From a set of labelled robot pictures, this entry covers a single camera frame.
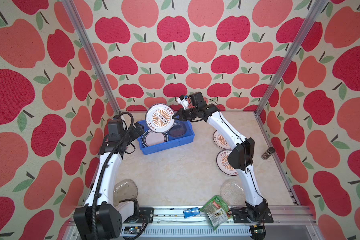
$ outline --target apple wallpaper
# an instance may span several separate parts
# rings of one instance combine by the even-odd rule
[[[268,137],[325,239],[360,240],[360,1],[329,1],[292,63],[261,114]]]
[[[60,1],[0,1],[0,240],[61,239],[99,163],[113,110],[70,26]]]
[[[78,12],[84,5],[93,11],[92,26],[85,23],[88,13],[80,13],[83,24],[120,109],[128,111],[156,103],[177,110],[176,97],[197,91],[222,110],[253,111],[311,5],[309,0],[304,6],[301,0],[75,2]],[[304,51],[316,47],[319,35],[321,24]],[[80,60],[83,66],[88,62]],[[285,81],[296,74],[292,63]]]

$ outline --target beige tabletop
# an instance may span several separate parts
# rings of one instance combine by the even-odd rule
[[[253,113],[223,115],[241,134],[254,139],[254,172],[268,204],[293,205],[273,157],[261,159],[268,146]],[[133,116],[136,122],[143,120],[145,113]],[[239,183],[238,176],[226,175],[216,165],[216,156],[223,149],[213,142],[215,129],[204,121],[192,123],[192,127],[195,132],[192,143],[149,155],[142,153],[135,140],[136,151],[124,155],[115,183],[126,178],[134,180],[140,206],[204,205],[220,194],[225,180]]]

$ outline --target snack bag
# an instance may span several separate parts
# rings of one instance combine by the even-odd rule
[[[224,223],[229,218],[232,218],[232,216],[228,215],[228,204],[219,195],[215,195],[211,198],[200,211],[205,212],[208,215],[214,230],[216,230],[220,224]]]

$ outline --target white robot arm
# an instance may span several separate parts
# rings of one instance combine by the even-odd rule
[[[192,121],[201,118],[214,127],[228,142],[232,149],[228,156],[230,165],[237,170],[245,191],[248,219],[259,222],[268,208],[267,201],[261,196],[253,171],[254,140],[240,134],[221,114],[215,104],[207,105],[200,92],[177,98],[183,106],[174,116],[180,121]]]

